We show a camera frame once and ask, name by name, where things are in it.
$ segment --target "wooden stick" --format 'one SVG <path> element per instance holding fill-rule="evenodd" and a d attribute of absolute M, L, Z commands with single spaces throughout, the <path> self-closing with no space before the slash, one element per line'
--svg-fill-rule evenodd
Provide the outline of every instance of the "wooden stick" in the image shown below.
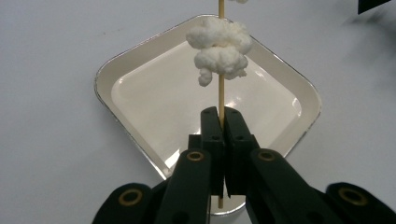
<path fill-rule="evenodd" d="M 224 0 L 219 0 L 219 19 L 224 19 Z M 224 75 L 219 74 L 219 122 L 224 130 Z M 218 208 L 223 208 L 223 197 L 219 196 Z"/>

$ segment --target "black object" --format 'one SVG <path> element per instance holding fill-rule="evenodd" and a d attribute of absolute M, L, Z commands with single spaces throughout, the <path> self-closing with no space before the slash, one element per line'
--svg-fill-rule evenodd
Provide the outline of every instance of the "black object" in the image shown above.
<path fill-rule="evenodd" d="M 201 113 L 201 134 L 190 135 L 175 171 L 154 189 L 114 190 L 93 224 L 203 224 L 210 195 L 246 195 L 252 223 L 396 223 L 396 214 L 368 191 L 348 183 L 326 193 L 311 188 L 276 151 L 259 147 L 239 111 L 225 108 L 224 132 L 215 107 Z"/>
<path fill-rule="evenodd" d="M 390 0 L 359 0 L 358 13 L 361 14 L 387 2 L 390 2 Z"/>

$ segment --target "white table surface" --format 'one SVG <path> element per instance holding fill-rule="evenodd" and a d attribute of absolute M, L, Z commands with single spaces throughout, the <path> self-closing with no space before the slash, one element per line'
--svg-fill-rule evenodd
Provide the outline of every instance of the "white table surface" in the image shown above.
<path fill-rule="evenodd" d="M 0 223 L 91 223 L 113 189 L 161 181 L 93 90 L 108 59 L 217 14 L 217 1 L 156 2 L 0 2 Z M 396 210 L 396 1 L 359 16 L 357 4 L 249 0 L 226 2 L 225 14 L 318 89 L 322 113 L 288 156 L 297 172 L 321 191 L 356 184 Z"/>

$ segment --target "square tray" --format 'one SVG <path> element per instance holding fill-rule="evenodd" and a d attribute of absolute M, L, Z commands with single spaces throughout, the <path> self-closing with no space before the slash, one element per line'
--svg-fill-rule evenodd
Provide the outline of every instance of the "square tray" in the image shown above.
<path fill-rule="evenodd" d="M 218 79 L 198 84 L 186 41 L 191 27 L 212 15 L 175 26 L 105 63 L 95 79 L 99 100 L 139 145 L 158 173 L 172 174 L 188 135 L 200 132 L 200 112 L 218 104 Z M 317 119 L 314 86 L 253 38 L 247 76 L 225 81 L 225 104 L 239 110 L 261 147 L 286 156 Z"/>

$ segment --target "white plate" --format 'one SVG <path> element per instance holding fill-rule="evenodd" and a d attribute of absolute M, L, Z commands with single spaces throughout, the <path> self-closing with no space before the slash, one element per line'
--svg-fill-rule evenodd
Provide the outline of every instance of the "white plate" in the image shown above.
<path fill-rule="evenodd" d="M 95 91 L 163 177 L 172 174 L 188 135 L 200 132 L 200 112 L 218 104 L 218 82 L 198 84 L 185 40 L 205 17 L 185 21 L 108 61 Z M 225 104 L 239 110 L 261 147 L 286 156 L 320 113 L 313 85 L 272 51 L 253 40 L 247 76 L 225 82 Z M 215 213 L 228 213 L 231 210 Z"/>

